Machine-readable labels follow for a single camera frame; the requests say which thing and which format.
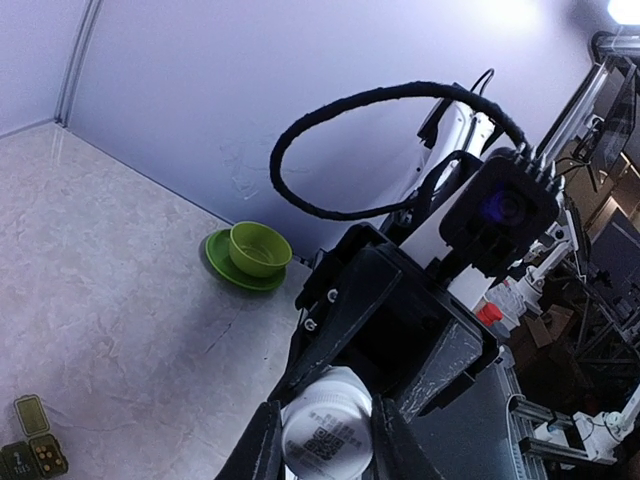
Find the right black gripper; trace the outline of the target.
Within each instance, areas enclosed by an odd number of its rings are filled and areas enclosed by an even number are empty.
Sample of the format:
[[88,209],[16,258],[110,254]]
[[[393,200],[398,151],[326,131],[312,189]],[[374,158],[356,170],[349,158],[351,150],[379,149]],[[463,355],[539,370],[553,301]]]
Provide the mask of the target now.
[[295,300],[294,362],[269,395],[291,400],[329,366],[347,366],[374,394],[418,415],[442,390],[467,389],[498,356],[480,320],[370,224],[348,229]]

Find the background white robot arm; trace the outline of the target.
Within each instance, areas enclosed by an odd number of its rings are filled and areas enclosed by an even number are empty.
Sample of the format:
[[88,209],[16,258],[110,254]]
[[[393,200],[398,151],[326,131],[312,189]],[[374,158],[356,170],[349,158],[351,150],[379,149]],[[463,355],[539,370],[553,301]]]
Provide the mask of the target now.
[[467,266],[448,284],[447,291],[476,313],[495,306],[501,313],[495,323],[511,332],[521,325],[525,314],[542,313],[539,301],[545,277],[566,256],[582,249],[581,233],[579,219],[564,211],[505,275],[487,277]]

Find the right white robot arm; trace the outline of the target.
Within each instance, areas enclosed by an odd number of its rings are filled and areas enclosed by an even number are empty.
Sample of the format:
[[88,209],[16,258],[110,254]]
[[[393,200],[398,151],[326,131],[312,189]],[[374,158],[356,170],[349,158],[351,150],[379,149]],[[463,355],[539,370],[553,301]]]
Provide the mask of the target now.
[[473,314],[489,286],[450,269],[439,226],[496,138],[493,122],[441,100],[418,132],[423,170],[380,227],[351,226],[316,263],[295,305],[306,312],[271,399],[289,404],[329,366],[350,368],[406,417],[444,407],[498,356]]

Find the small white pill bottle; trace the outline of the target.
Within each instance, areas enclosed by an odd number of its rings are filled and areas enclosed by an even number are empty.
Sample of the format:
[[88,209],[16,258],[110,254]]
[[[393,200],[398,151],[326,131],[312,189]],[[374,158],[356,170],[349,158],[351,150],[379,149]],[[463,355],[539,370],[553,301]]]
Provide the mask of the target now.
[[281,410],[291,479],[359,479],[373,458],[372,397],[348,367],[329,367]]

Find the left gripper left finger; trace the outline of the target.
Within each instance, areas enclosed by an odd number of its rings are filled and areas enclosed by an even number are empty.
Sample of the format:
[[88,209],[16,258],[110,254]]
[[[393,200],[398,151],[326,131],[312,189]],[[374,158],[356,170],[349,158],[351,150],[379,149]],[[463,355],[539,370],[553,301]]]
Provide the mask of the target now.
[[281,404],[259,405],[215,480],[281,480],[285,478],[282,453]]

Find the green weekly pill organizer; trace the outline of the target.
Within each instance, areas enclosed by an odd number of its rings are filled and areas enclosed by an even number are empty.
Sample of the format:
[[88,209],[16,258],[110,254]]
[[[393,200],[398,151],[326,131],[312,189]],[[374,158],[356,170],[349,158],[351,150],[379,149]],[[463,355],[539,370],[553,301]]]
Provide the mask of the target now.
[[69,472],[69,462],[53,435],[40,397],[22,396],[14,410],[24,440],[1,447],[1,478],[4,480],[57,479]]

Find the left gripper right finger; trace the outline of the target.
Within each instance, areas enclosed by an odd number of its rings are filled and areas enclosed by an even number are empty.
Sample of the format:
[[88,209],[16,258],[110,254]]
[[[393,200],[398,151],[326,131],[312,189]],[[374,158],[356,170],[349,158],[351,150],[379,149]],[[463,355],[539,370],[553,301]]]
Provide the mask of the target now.
[[376,480],[441,480],[418,444],[395,402],[374,397],[372,401],[372,478]]

